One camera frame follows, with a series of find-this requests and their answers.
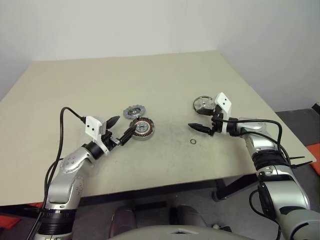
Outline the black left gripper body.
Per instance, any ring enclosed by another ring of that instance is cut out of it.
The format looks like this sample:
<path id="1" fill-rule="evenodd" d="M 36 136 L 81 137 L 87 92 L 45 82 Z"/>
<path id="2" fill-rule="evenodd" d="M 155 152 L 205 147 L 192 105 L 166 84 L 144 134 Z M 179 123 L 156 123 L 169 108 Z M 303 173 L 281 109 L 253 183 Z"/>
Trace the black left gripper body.
<path id="1" fill-rule="evenodd" d="M 113 137 L 112 132 L 108 130 L 101 136 L 101 141 L 108 151 L 112 151 L 116 146 L 123 145 L 122 141 Z"/>

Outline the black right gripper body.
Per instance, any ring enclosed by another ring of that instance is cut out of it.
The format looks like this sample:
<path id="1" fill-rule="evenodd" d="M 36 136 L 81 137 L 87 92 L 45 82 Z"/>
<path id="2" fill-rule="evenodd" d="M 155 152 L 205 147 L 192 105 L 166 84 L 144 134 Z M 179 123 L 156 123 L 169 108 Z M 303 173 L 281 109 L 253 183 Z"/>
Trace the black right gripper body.
<path id="1" fill-rule="evenodd" d="M 212 112 L 210 136 L 213 136 L 215 133 L 227 134 L 227 123 L 224 122 L 226 116 L 225 111 L 219 105 L 216 105 Z"/>

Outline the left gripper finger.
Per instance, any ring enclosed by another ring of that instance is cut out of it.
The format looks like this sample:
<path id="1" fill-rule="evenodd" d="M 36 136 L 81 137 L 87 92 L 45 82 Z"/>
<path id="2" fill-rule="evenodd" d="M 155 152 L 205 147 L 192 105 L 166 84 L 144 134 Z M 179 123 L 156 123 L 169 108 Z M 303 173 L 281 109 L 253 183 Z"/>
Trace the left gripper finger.
<path id="1" fill-rule="evenodd" d="M 120 116 L 113 116 L 105 122 L 105 128 L 111 129 L 119 120 Z"/>
<path id="2" fill-rule="evenodd" d="M 136 128 L 136 125 L 132 125 L 123 133 L 122 137 L 118 139 L 121 146 L 125 145 L 131 139 L 136 131 Z"/>

